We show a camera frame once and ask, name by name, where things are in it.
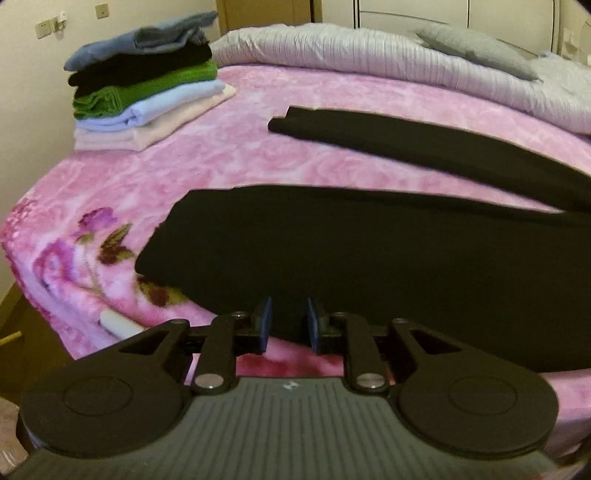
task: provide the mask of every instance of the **white cylinder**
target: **white cylinder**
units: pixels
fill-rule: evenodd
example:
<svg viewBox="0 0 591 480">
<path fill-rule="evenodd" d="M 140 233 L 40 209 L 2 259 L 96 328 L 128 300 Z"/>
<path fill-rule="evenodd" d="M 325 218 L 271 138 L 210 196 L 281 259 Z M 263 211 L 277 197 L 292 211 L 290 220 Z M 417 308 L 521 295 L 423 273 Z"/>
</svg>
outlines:
<svg viewBox="0 0 591 480">
<path fill-rule="evenodd" d="M 145 330 L 145 327 L 142 327 L 139 323 L 111 309 L 101 312 L 99 323 L 119 340 L 128 339 Z"/>
</svg>

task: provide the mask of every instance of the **folded light blue shirt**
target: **folded light blue shirt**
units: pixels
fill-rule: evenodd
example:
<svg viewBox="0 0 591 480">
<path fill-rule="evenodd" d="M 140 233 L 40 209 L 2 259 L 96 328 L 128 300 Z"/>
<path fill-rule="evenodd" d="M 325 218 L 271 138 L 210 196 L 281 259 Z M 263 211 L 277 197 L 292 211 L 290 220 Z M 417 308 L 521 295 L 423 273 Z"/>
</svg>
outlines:
<svg viewBox="0 0 591 480">
<path fill-rule="evenodd" d="M 222 93 L 225 87 L 226 84 L 221 80 L 185 83 L 136 102 L 117 116 L 85 118 L 77 120 L 76 126 L 97 132 L 116 132 L 141 127 L 179 105 Z"/>
</svg>

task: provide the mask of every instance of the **pink blanket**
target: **pink blanket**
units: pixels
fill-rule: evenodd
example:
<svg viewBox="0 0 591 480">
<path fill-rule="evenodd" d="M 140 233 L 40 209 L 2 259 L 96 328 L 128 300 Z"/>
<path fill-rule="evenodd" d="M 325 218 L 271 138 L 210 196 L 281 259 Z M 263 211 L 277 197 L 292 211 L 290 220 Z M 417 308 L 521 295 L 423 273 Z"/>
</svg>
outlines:
<svg viewBox="0 0 591 480">
<path fill-rule="evenodd" d="M 47 173 L 14 207 L 0 239 L 19 286 L 75 357 L 113 344 L 99 324 L 110 308 L 145 325 L 212 314 L 180 292 L 138 278 L 134 258 L 190 189 L 260 183 L 446 194 L 545 209 L 532 200 L 445 173 L 270 134 L 290 105 L 387 113 L 503 138 L 591 173 L 591 144 L 524 113 L 439 87 L 357 74 L 232 66 L 219 78 L 237 95 L 140 153 L 79 152 Z M 339 375 L 339 358 L 271 339 L 243 356 L 241 375 Z M 591 369 L 546 375 L 560 400 L 548 446 L 563 452 L 591 432 Z"/>
</svg>

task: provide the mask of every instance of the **pink flower print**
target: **pink flower print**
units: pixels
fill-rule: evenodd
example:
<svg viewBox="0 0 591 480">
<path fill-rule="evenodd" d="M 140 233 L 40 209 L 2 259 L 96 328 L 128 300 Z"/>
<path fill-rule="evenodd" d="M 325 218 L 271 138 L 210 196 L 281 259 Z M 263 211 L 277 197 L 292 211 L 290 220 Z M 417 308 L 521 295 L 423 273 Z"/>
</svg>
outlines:
<svg viewBox="0 0 591 480">
<path fill-rule="evenodd" d="M 33 273 L 46 290 L 53 280 L 72 281 L 73 268 L 73 249 L 62 239 L 47 245 L 33 262 Z"/>
<path fill-rule="evenodd" d="M 74 234 L 77 240 L 86 243 L 92 241 L 94 233 L 117 223 L 111 207 L 103 207 L 86 213 L 78 222 L 79 230 Z"/>
</svg>

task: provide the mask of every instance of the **white comforter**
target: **white comforter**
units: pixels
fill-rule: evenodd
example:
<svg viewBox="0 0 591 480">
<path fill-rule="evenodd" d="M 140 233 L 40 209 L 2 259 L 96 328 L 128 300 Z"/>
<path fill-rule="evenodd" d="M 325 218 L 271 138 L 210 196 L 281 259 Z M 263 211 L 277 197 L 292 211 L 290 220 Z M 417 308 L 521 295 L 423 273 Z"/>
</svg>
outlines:
<svg viewBox="0 0 591 480">
<path fill-rule="evenodd" d="M 562 59 L 534 60 L 541 80 L 530 82 L 425 48 L 400 35 L 331 24 L 242 28 L 214 42 L 212 51 L 220 67 L 270 63 L 440 85 L 510 106 L 570 132 L 591 134 L 589 93 L 580 84 L 571 85 L 570 90 L 562 88 L 560 68 L 568 64 Z M 575 73 L 584 77 L 587 72 Z"/>
</svg>

